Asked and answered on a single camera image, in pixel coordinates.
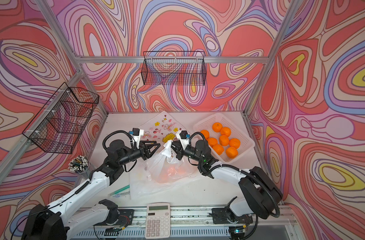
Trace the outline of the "printed white plastic bag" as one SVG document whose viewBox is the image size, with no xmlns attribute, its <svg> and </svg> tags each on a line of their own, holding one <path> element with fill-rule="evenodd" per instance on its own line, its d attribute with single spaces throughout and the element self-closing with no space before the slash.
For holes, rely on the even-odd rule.
<svg viewBox="0 0 365 240">
<path fill-rule="evenodd" d="M 173 183 L 196 174 L 197 168 L 186 158 L 178 160 L 172 149 L 172 140 L 163 145 L 163 150 L 146 161 L 146 170 L 151 179 L 159 184 Z"/>
</svg>

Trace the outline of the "white plastic fruit basket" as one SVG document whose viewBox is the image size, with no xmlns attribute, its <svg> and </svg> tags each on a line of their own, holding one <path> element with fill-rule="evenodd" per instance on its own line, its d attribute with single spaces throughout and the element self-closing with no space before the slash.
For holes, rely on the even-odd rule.
<svg viewBox="0 0 365 240">
<path fill-rule="evenodd" d="M 223 125 L 219 133 L 212 130 L 212 125 L 216 122 Z M 223 114 L 213 114 L 198 121 L 194 125 L 194 131 L 201 132 L 207 138 L 213 156 L 224 163 L 233 163 L 240 160 L 243 155 L 255 147 L 255 142 L 249 137 L 249 134 L 237 127 L 235 123 Z M 221 146 L 219 144 L 219 137 L 221 135 L 227 135 L 229 140 L 236 138 L 241 141 L 241 146 L 237 149 L 239 154 L 234 159 L 230 159 L 226 155 L 226 149 L 230 146 Z"/>
</svg>

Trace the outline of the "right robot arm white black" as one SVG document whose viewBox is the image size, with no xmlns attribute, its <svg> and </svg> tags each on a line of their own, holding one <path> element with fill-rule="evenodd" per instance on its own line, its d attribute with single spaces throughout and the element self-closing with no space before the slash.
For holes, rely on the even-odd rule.
<svg viewBox="0 0 365 240">
<path fill-rule="evenodd" d="M 194 147 L 188 140 L 173 141 L 171 148 L 178 160 L 187 157 L 196 161 L 201 175 L 240 188 L 243 197 L 233 198 L 225 207 L 230 221 L 233 222 L 235 217 L 252 214 L 264 220 L 270 216 L 280 216 L 279 202 L 283 194 L 260 167 L 242 170 L 233 165 L 222 164 L 212 156 L 209 144 L 204 140 L 197 141 Z"/>
</svg>

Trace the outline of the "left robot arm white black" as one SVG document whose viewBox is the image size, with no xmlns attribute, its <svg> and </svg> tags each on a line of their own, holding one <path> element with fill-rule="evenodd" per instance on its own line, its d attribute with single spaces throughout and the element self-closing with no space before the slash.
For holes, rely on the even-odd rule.
<svg viewBox="0 0 365 240">
<path fill-rule="evenodd" d="M 104 199 L 93 208 L 77 211 L 92 197 L 112 185 L 125 170 L 125 165 L 141 158 L 151 158 L 160 148 L 156 141 L 140 141 L 132 148 L 122 140 L 105 146 L 107 153 L 103 164 L 87 180 L 60 199 L 47 206 L 34 207 L 26 220 L 23 240 L 69 240 L 78 233 L 97 224 L 117 225 L 120 213 L 117 204 Z"/>
</svg>

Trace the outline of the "clear plastic bag bottom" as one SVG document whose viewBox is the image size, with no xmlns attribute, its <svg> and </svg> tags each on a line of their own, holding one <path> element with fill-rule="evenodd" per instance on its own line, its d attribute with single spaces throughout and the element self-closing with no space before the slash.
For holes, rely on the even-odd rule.
<svg viewBox="0 0 365 240">
<path fill-rule="evenodd" d="M 197 169 L 196 174 L 192 177 L 185 177 L 173 183 L 159 184 L 148 175 L 146 162 L 143 161 L 137 164 L 129 173 L 130 196 L 132 199 L 145 197 L 171 190 L 175 187 L 184 187 L 188 184 L 198 183 L 204 178 Z"/>
</svg>

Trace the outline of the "green pen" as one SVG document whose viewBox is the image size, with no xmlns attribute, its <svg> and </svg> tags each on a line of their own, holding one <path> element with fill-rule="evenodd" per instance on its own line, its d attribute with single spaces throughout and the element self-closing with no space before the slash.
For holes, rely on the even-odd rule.
<svg viewBox="0 0 365 240">
<path fill-rule="evenodd" d="M 121 196 L 126 196 L 130 194 L 130 185 L 127 185 L 125 187 L 122 187 L 112 193 L 109 194 L 112 198 L 119 198 Z"/>
</svg>

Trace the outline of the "orange fruit bottom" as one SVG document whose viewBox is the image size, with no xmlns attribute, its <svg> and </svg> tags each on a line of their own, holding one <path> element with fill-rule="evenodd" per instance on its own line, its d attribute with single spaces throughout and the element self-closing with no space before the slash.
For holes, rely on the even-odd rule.
<svg viewBox="0 0 365 240">
<path fill-rule="evenodd" d="M 230 159 L 234 159 L 235 157 L 238 156 L 238 150 L 235 147 L 228 147 L 226 149 L 226 155 L 228 156 L 228 158 Z"/>
</svg>

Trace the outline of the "cup of pens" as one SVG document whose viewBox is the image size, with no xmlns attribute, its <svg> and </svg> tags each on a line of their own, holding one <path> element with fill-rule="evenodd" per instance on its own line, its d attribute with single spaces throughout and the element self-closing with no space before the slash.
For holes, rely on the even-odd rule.
<svg viewBox="0 0 365 240">
<path fill-rule="evenodd" d="M 89 169 L 89 161 L 85 156 L 77 156 L 68 164 L 68 169 L 76 174 L 81 174 Z"/>
</svg>

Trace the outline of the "white desk calculator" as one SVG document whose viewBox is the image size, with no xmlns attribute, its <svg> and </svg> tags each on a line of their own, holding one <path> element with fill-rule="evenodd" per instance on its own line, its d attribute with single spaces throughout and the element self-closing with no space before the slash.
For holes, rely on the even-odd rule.
<svg viewBox="0 0 365 240">
<path fill-rule="evenodd" d="M 169 203 L 153 203 L 147 205 L 145 238 L 147 240 L 169 238 L 171 232 L 170 220 Z"/>
</svg>

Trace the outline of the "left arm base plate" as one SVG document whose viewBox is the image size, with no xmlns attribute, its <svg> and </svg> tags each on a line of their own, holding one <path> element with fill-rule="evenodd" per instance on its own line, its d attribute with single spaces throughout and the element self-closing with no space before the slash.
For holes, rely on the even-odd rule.
<svg viewBox="0 0 365 240">
<path fill-rule="evenodd" d="M 121 226 L 131 225 L 134 209 L 118 209 L 113 213 L 108 213 L 107 219 L 95 224 L 96 226 Z"/>
</svg>

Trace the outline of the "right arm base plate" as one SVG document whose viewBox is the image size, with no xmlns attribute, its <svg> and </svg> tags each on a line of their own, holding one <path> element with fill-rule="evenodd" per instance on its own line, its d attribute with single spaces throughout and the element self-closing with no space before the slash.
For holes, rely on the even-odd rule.
<svg viewBox="0 0 365 240">
<path fill-rule="evenodd" d="M 229 208 L 213 208 L 209 215 L 213 218 L 214 224 L 241 224 L 250 225 L 254 222 L 252 216 L 236 216 Z"/>
</svg>

